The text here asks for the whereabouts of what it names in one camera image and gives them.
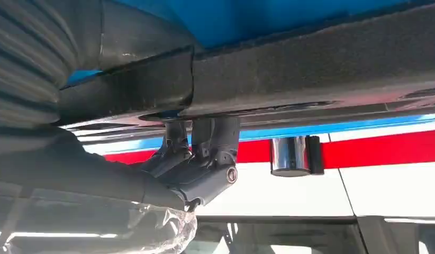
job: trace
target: gray sleeve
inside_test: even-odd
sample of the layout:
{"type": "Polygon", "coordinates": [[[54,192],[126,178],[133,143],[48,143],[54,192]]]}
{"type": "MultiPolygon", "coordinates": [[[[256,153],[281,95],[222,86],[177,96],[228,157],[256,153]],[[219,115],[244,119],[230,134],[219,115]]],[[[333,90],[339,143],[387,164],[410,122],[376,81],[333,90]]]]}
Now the gray sleeve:
{"type": "Polygon", "coordinates": [[[0,181],[182,206],[151,176],[86,153],[49,124],[59,120],[59,89],[76,69],[195,43],[186,30],[114,1],[0,0],[0,181]]]}

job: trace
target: blue panel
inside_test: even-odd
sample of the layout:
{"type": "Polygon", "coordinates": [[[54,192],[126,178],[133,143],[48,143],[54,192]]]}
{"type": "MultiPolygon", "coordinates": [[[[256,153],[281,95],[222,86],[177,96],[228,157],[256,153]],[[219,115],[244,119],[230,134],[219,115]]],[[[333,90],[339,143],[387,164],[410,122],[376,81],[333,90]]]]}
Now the blue panel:
{"type": "MultiPolygon", "coordinates": [[[[321,133],[333,133],[340,131],[363,130],[421,123],[435,123],[435,114],[282,129],[243,131],[240,135],[240,141],[285,138],[299,135],[313,135],[321,133]]],[[[191,137],[188,137],[188,141],[191,144],[191,137]]],[[[158,149],[161,146],[161,143],[162,138],[151,138],[138,141],[101,144],[94,146],[101,146],[101,153],[120,153],[158,149]]]]}

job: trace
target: plastic wrap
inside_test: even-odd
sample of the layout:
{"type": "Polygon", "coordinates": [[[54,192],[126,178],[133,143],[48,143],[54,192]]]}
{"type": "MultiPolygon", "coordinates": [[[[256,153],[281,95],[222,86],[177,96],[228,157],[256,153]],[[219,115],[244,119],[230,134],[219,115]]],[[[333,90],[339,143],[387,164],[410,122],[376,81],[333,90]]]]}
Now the plastic wrap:
{"type": "Polygon", "coordinates": [[[173,238],[165,241],[154,240],[145,244],[139,250],[124,250],[113,254],[179,254],[186,249],[188,244],[195,237],[197,230],[197,218],[194,213],[175,210],[167,207],[141,204],[139,212],[131,217],[130,227],[137,226],[147,213],[155,213],[157,216],[156,230],[173,230],[173,238]]]}
{"type": "Polygon", "coordinates": [[[16,198],[20,188],[6,185],[0,253],[179,254],[197,229],[194,213],[46,189],[16,198]]]}

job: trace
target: red stripe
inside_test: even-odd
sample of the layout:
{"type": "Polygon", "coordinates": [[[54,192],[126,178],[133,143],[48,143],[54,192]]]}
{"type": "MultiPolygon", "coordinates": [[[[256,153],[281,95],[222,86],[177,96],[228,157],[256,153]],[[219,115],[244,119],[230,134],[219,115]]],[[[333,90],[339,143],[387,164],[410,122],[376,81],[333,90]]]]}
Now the red stripe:
{"type": "Polygon", "coordinates": [[[366,167],[435,161],[435,131],[322,144],[325,168],[366,167]]]}
{"type": "MultiPolygon", "coordinates": [[[[143,162],[154,151],[105,155],[109,161],[143,162]]],[[[344,140],[322,144],[325,168],[364,167],[435,161],[435,131],[344,140]]],[[[241,142],[238,163],[269,162],[270,141],[241,142]]]]}

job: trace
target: chrome cylinder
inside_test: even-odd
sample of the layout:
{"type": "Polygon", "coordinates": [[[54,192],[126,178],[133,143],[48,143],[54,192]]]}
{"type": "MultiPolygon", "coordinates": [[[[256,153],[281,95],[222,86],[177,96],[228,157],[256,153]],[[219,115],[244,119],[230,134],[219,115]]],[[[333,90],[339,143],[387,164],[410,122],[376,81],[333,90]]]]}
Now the chrome cylinder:
{"type": "Polygon", "coordinates": [[[309,175],[305,136],[272,139],[270,173],[274,176],[309,175]]]}

